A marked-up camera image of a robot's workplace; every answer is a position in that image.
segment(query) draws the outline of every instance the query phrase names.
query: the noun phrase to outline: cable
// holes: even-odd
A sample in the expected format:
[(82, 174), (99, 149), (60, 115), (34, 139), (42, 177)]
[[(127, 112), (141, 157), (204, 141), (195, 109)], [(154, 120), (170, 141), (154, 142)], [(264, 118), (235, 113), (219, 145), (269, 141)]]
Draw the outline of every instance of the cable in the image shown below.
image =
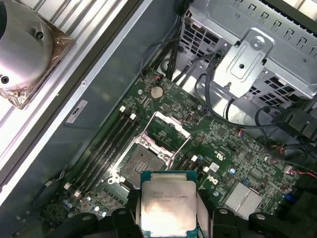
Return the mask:
[(153, 68), (157, 70), (161, 62), (165, 59), (166, 55), (168, 52), (172, 49), (173, 47), (173, 42), (169, 42), (166, 44), (166, 46), (161, 50), (159, 55), (155, 58), (155, 60), (151, 63), (149, 68)]
[[(179, 24), (179, 26), (178, 26), (177, 32), (175, 33), (175, 37), (180, 37), (180, 33), (181, 33), (181, 29), (182, 29), (182, 20), (181, 19), (179, 19), (178, 24)], [(175, 68), (176, 68), (178, 45), (179, 45), (179, 40), (175, 41), (173, 43), (171, 55), (170, 55), (168, 65), (167, 65), (167, 71), (166, 71), (165, 76), (166, 76), (166, 78), (168, 78), (170, 80), (172, 80), (173, 74), (174, 74)]]
[(40, 190), (35, 194), (33, 202), (32, 202), (32, 207), (33, 210), (36, 210), (37, 208), (37, 203), (40, 199), (40, 196), (42, 195), (42, 193), (46, 190), (46, 188), (48, 186), (50, 186), (54, 181), (58, 181), (63, 179), (65, 176), (65, 170), (62, 170), (59, 174), (57, 174), (52, 180), (47, 181), (41, 188)]
[(144, 68), (144, 61), (145, 61), (145, 58), (146, 56), (148, 55), (148, 53), (150, 52), (150, 50), (154, 47), (154, 46), (158, 46), (158, 45), (161, 45), (161, 44), (164, 44), (164, 43), (169, 43), (169, 42), (173, 42), (173, 41), (179, 41), (180, 38), (179, 37), (174, 37), (174, 38), (171, 38), (171, 39), (168, 39), (168, 40), (165, 40), (165, 41), (160, 41), (160, 42), (156, 42), (156, 43), (153, 43), (151, 44), (147, 50), (145, 51), (142, 59), (141, 59), (141, 63), (140, 63), (140, 76), (141, 78), (145, 78), (145, 75), (143, 74), (143, 68)]
[(316, 176), (315, 174), (311, 173), (311, 172), (297, 171), (296, 173), (299, 174), (299, 175), (309, 175), (309, 176), (312, 176), (312, 177), (314, 177), (315, 179), (317, 179), (317, 176)]
[[(280, 107), (277, 107), (277, 106), (266, 106), (266, 107), (260, 108), (259, 110), (257, 110), (256, 115), (255, 115), (256, 125), (261, 125), (261, 124), (260, 124), (260, 112), (264, 111), (265, 109), (276, 109), (276, 110), (279, 110), (279, 111), (281, 111), (281, 112), (284, 112), (284, 111), (285, 111), (285, 109), (280, 108)], [(266, 133), (265, 130), (263, 130), (263, 129), (260, 129), (260, 130), (262, 131), (262, 133), (263, 133), (264, 135), (267, 136), (267, 133)]]
[(229, 120), (229, 109), (230, 109), (230, 106), (233, 104), (234, 101), (235, 101), (235, 99), (232, 98), (227, 104), (226, 111), (225, 111), (225, 119), (226, 120)]
[(260, 129), (260, 128), (268, 128), (268, 127), (276, 127), (277, 125), (271, 124), (271, 125), (242, 125), (242, 124), (236, 124), (230, 121), (227, 121), (226, 119), (220, 117), (217, 115), (214, 110), (212, 109), (211, 105), (211, 99), (210, 99), (210, 84), (211, 81), (214, 78), (214, 73), (215, 73), (215, 68), (220, 61), (221, 55), (218, 54), (218, 56), (213, 57), (211, 59), (211, 62), (207, 68), (207, 77), (206, 77), (206, 85), (205, 85), (205, 98), (206, 98), (206, 103), (207, 107), (209, 109), (210, 115), (213, 117), (213, 119), (218, 122), (218, 123), (223, 123), (229, 126), (234, 126), (234, 127), (239, 127), (242, 129)]
[(253, 148), (251, 148), (249, 146), (249, 144), (247, 143), (247, 141), (244, 139), (244, 136), (245, 136), (245, 132), (243, 130), (240, 130), (239, 132), (239, 138), (241, 140), (241, 142), (251, 151), (253, 152), (256, 152), (256, 153), (260, 153), (260, 154), (267, 154), (268, 152), (267, 151), (263, 151), (263, 150), (255, 150)]
[(191, 68), (192, 65), (194, 65), (198, 61), (208, 60), (213, 56), (214, 56), (214, 53), (212, 53), (210, 55), (202, 56), (199, 58), (195, 58), (195, 59), (189, 61), (187, 63), (187, 65), (184, 67), (184, 69), (180, 72), (180, 74), (173, 80), (173, 83), (177, 83), (189, 71), (189, 69)]
[(271, 133), (266, 137), (265, 142), (264, 142), (264, 148), (267, 150), (267, 152), (269, 153), (269, 155), (274, 158), (277, 159), (281, 162), (290, 164), (292, 166), (296, 166), (299, 168), (302, 168), (304, 170), (307, 170), (311, 173), (313, 173), (314, 175), (317, 175), (317, 173), (314, 170), (311, 170), (305, 166), (299, 165), (298, 163), (295, 163), (293, 161), (287, 160), (287, 158), (285, 158), (280, 152), (277, 152), (277, 150), (272, 150), (271, 147), (268, 146), (268, 141), (270, 140), (270, 138), (274, 135), (274, 133), (276, 133), (278, 131), (278, 128), (276, 128), (275, 130), (271, 131)]
[(306, 151), (306, 153), (308, 153), (314, 160), (317, 160), (317, 154), (315, 153), (314, 148), (309, 148), (310, 144), (306, 143), (304, 139), (301, 137), (298, 137), (297, 140), (301, 144), (303, 149)]
[(202, 78), (203, 78), (204, 76), (206, 76), (206, 75), (207, 75), (207, 74), (205, 74), (205, 73), (199, 75), (198, 79), (196, 80), (195, 86), (194, 86), (194, 90), (195, 90), (196, 97), (197, 97), (198, 101), (200, 102), (200, 104), (201, 104), (202, 106), (205, 105), (205, 102), (200, 98), (199, 93), (198, 93), (198, 90), (197, 90), (197, 87), (198, 87), (198, 84), (200, 83), (200, 81), (202, 80)]

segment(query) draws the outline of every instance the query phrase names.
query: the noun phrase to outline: black cable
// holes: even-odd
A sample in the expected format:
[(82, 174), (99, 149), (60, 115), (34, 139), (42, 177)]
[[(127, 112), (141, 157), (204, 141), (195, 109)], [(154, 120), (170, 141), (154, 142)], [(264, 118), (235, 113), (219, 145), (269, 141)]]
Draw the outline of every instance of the black cable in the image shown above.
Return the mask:
[(317, 160), (317, 154), (314, 151), (314, 148), (309, 143), (305, 142), (305, 140), (301, 137), (297, 138), (298, 142), (301, 144), (306, 153), (309, 154), (314, 160)]
[[(260, 124), (260, 112), (264, 111), (265, 109), (276, 109), (276, 110), (279, 110), (281, 112), (285, 111), (285, 109), (283, 108), (280, 108), (280, 107), (277, 107), (277, 106), (266, 106), (266, 107), (263, 107), (263, 108), (260, 108), (259, 110), (257, 110), (256, 112), (256, 115), (255, 115), (255, 122), (256, 122), (256, 125), (261, 125)], [(262, 133), (267, 136), (267, 133), (265, 130), (263, 129), (260, 129), (262, 131)]]
[(224, 115), (226, 120), (229, 120), (229, 109), (230, 109), (230, 106), (233, 104), (234, 101), (235, 101), (235, 99), (232, 98), (227, 104), (225, 115)]
[(206, 103), (210, 112), (210, 115), (213, 117), (213, 119), (218, 123), (223, 123), (229, 126), (239, 127), (242, 129), (260, 129), (260, 128), (268, 128), (268, 127), (276, 127), (277, 125), (271, 124), (271, 125), (242, 125), (242, 124), (236, 124), (230, 121), (227, 121), (226, 119), (222, 118), (221, 116), (217, 115), (214, 110), (212, 109), (211, 105), (211, 99), (210, 99), (210, 84), (213, 80), (215, 68), (220, 61), (221, 55), (218, 54), (218, 56), (212, 58), (208, 68), (207, 68), (207, 77), (206, 77), (206, 85), (205, 85), (205, 98)]
[[(182, 20), (179, 19), (179, 23), (178, 23), (178, 30), (175, 33), (175, 37), (180, 37), (180, 33), (181, 33), (181, 29), (182, 29)], [(179, 45), (179, 40), (173, 42), (173, 46), (172, 46), (172, 51), (170, 54), (170, 58), (168, 61), (168, 65), (167, 65), (167, 71), (166, 71), (166, 78), (172, 80), (173, 78), (173, 74), (175, 72), (175, 68), (176, 68), (176, 61), (177, 61), (177, 53), (178, 53), (178, 45)]]
[(164, 60), (168, 52), (172, 49), (173, 42), (169, 42), (166, 46), (161, 50), (159, 55), (155, 58), (155, 60), (151, 63), (150, 68), (157, 70), (161, 62)]
[(307, 171), (310, 171), (312, 173), (314, 173), (315, 175), (317, 175), (317, 173), (314, 171), (314, 170), (311, 170), (305, 166), (302, 166), (302, 165), (299, 165), (298, 163), (295, 163), (292, 161), (292, 159), (288, 159), (287, 157), (284, 157), (283, 155), (281, 155), (279, 152), (277, 152), (277, 150), (273, 149), (271, 147), (269, 147), (268, 145), (268, 142), (270, 140), (270, 138), (274, 135), (274, 133), (276, 133), (278, 131), (278, 128), (276, 128), (275, 130), (271, 131), (270, 134), (268, 134), (268, 136), (266, 137), (265, 139), (265, 142), (264, 142), (264, 148), (267, 150), (267, 152), (269, 153), (269, 155), (274, 158), (274, 159), (277, 159), (281, 162), (284, 162), (284, 163), (287, 163), (287, 164), (290, 164), (292, 166), (295, 166), (295, 167), (299, 167), (299, 168), (302, 168), (304, 170), (307, 170)]
[(205, 73), (201, 74), (201, 75), (198, 77), (198, 79), (196, 80), (196, 83), (195, 83), (195, 86), (194, 86), (194, 90), (195, 90), (196, 97), (197, 97), (198, 101), (200, 102), (200, 104), (201, 104), (202, 106), (205, 105), (205, 102), (200, 98), (199, 93), (198, 93), (198, 90), (197, 90), (197, 87), (198, 87), (198, 84), (200, 83), (200, 81), (202, 80), (202, 78), (203, 78), (204, 76), (206, 76), (206, 75), (207, 75), (207, 74), (205, 74)]
[(208, 60), (214, 56), (214, 53), (202, 57), (195, 58), (187, 63), (184, 69), (180, 72), (180, 74), (173, 80), (173, 83), (177, 83), (191, 68), (192, 65), (197, 63), (198, 61)]
[(164, 43), (169, 43), (169, 42), (173, 42), (173, 41), (179, 41), (180, 38), (179, 37), (176, 37), (176, 38), (171, 38), (171, 39), (168, 39), (168, 40), (165, 40), (165, 41), (160, 41), (160, 42), (156, 42), (156, 43), (153, 43), (151, 44), (147, 50), (145, 51), (142, 59), (141, 59), (141, 63), (140, 63), (140, 76), (141, 78), (145, 78), (145, 75), (143, 74), (143, 68), (144, 68), (144, 61), (145, 61), (145, 58), (146, 56), (148, 55), (148, 53), (150, 52), (150, 50), (154, 47), (154, 46), (158, 46), (158, 45), (161, 45), (161, 44), (164, 44)]

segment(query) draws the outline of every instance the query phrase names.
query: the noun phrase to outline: metal bracket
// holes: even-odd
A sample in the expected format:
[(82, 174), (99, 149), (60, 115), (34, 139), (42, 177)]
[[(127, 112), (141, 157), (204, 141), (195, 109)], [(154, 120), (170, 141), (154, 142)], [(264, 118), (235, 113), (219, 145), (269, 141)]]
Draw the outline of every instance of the metal bracket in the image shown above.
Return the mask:
[(273, 42), (258, 31), (250, 30), (240, 46), (232, 46), (215, 71), (214, 82), (227, 87), (240, 98), (264, 70), (266, 55)]

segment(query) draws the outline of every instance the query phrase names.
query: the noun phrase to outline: chip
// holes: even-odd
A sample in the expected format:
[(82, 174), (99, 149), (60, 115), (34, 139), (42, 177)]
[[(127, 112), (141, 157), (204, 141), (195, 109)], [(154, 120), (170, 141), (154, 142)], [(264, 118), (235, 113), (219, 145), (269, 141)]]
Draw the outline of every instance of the chip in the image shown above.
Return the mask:
[(140, 174), (142, 171), (161, 170), (164, 161), (148, 151), (142, 145), (138, 145), (130, 159), (122, 167), (121, 174), (135, 186), (140, 187)]
[(226, 134), (226, 129), (220, 127), (219, 130), (217, 131), (217, 134), (221, 137), (223, 137)]
[(244, 158), (246, 159), (246, 161), (250, 162), (253, 159), (253, 155), (250, 152), (248, 152), (246, 153)]

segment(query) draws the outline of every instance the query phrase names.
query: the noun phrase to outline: ram slot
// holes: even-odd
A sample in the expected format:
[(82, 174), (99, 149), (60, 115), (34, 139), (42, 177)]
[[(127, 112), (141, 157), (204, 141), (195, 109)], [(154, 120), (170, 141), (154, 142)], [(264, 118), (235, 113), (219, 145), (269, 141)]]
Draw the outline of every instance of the ram slot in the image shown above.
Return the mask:
[(110, 143), (107, 145), (107, 147), (103, 150), (103, 152), (98, 156), (97, 162), (94, 164), (95, 166), (93, 167), (92, 171), (89, 173), (89, 175), (86, 177), (85, 181), (81, 183), (79, 189), (82, 190), (85, 188), (90, 181), (93, 179), (95, 176), (96, 172), (100, 169), (100, 167), (107, 161), (108, 159), (108, 154), (111, 152), (122, 136), (125, 134), (126, 130), (132, 125), (132, 122), (130, 120), (127, 120), (123, 127), (120, 128), (118, 133), (115, 135), (115, 137), (110, 141)]
[(81, 172), (81, 176), (77, 178), (76, 183), (79, 185), (82, 183), (86, 178), (91, 169), (94, 167), (96, 162), (98, 161), (100, 154), (105, 150), (105, 148), (108, 147), (108, 145), (112, 142), (113, 138), (117, 136), (118, 132), (121, 130), (123, 124), (127, 122), (129, 119), (129, 115), (124, 114), (121, 116), (121, 118), (115, 122), (115, 124), (109, 129), (109, 131), (106, 133), (103, 142), (101, 143), (101, 146), (98, 147), (99, 149), (95, 150), (91, 156), (89, 156), (89, 159), (86, 160), (85, 164), (82, 166), (83, 170)]
[(97, 176), (95, 177), (95, 179), (93, 180), (93, 182), (85, 189), (85, 192), (90, 191), (92, 188), (94, 188), (96, 186), (96, 184), (99, 182), (99, 180), (101, 179), (101, 177), (105, 174), (105, 172), (107, 171), (107, 169), (109, 168), (109, 166), (114, 162), (115, 158), (120, 155), (122, 148), (129, 142), (131, 141), (131, 137), (133, 136), (133, 134), (136, 132), (136, 128), (138, 127), (139, 123), (138, 122), (134, 122), (132, 124), (132, 126), (130, 127), (130, 129), (127, 131), (126, 135), (124, 135), (121, 139), (121, 141), (118, 143), (118, 146), (116, 147), (116, 149), (109, 154), (109, 158), (110, 160), (102, 167), (102, 169), (100, 170), (100, 172), (97, 174)]
[(184, 155), (176, 164), (176, 166), (172, 170), (180, 170), (187, 162), (189, 157), (187, 155)]

